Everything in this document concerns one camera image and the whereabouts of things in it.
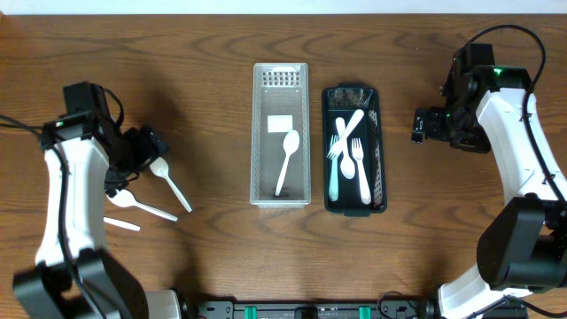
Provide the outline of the white spoon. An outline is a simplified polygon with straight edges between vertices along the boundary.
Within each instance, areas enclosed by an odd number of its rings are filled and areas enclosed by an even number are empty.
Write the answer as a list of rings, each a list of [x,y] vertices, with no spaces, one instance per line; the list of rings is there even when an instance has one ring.
[[[288,132],[283,140],[283,150],[285,153],[285,158],[276,185],[275,195],[277,197],[280,195],[281,190],[283,188],[284,179],[287,173],[287,168],[289,166],[290,157],[295,151],[298,150],[299,142],[300,142],[300,137],[299,137],[299,132],[297,130],[292,130]]]
[[[108,223],[112,226],[116,226],[116,227],[123,228],[123,229],[126,229],[126,230],[139,231],[141,229],[140,226],[135,225],[133,223],[124,222],[122,220],[113,219],[111,217],[106,217],[106,216],[104,217],[104,222]]]
[[[119,207],[130,207],[130,206],[135,206],[138,207],[146,212],[149,212],[151,214],[154,214],[160,218],[169,220],[171,222],[176,222],[178,220],[178,218],[172,214],[166,213],[164,211],[161,211],[157,208],[154,208],[152,206],[148,206],[146,204],[143,204],[141,202],[139,202],[134,194],[129,191],[129,190],[121,190],[121,191],[117,191],[115,193],[115,195],[113,197],[111,196],[107,196],[107,198],[116,206]]]
[[[335,124],[338,134],[342,136],[346,130],[345,120],[342,117],[337,117],[335,119]],[[341,172],[346,179],[351,180],[355,176],[355,167],[352,159],[349,156],[346,140],[344,140],[341,143],[341,154],[342,154],[342,160],[340,161]]]

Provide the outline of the white fork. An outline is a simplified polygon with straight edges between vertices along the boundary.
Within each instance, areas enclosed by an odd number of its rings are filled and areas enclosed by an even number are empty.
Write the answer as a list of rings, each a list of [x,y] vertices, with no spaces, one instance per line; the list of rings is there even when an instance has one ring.
[[[364,117],[364,111],[362,109],[357,109],[354,111],[351,119],[346,125],[344,132],[340,135],[337,142],[335,142],[329,152],[327,153],[327,158],[330,160],[336,159],[343,151],[346,145],[347,138],[351,135],[354,129],[358,126],[359,122]]]
[[[371,194],[369,189],[369,182],[366,176],[365,167],[363,164],[364,159],[364,152],[361,144],[360,138],[354,138],[352,140],[352,147],[351,147],[353,158],[356,161],[356,165],[358,168],[358,176],[359,176],[359,188],[360,188],[360,196],[361,202],[364,205],[369,205],[371,203]]]

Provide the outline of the pale green plastic fork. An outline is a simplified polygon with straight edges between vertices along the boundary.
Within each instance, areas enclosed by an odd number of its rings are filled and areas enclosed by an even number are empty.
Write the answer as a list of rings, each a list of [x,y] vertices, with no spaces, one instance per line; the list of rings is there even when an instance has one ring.
[[[330,161],[330,181],[328,189],[328,198],[330,201],[335,202],[338,200],[338,159],[334,158]]]

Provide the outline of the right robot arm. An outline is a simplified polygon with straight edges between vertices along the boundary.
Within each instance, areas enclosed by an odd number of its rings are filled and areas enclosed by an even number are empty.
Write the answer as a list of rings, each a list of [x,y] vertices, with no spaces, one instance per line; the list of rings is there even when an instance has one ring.
[[[496,66],[493,48],[454,54],[443,107],[416,110],[411,139],[492,152],[505,207],[485,230],[476,264],[437,292],[443,318],[478,318],[492,307],[566,285],[566,178],[543,133],[526,69]]]

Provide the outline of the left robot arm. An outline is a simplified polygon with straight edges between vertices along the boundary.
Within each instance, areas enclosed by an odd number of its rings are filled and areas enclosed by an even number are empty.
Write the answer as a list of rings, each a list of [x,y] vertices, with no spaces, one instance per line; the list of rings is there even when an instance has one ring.
[[[49,170],[46,228],[35,266],[14,275],[31,318],[181,318],[172,289],[148,292],[106,248],[105,198],[125,189],[167,144],[148,126],[122,131],[111,91],[91,82],[63,88],[66,114],[39,135]]]

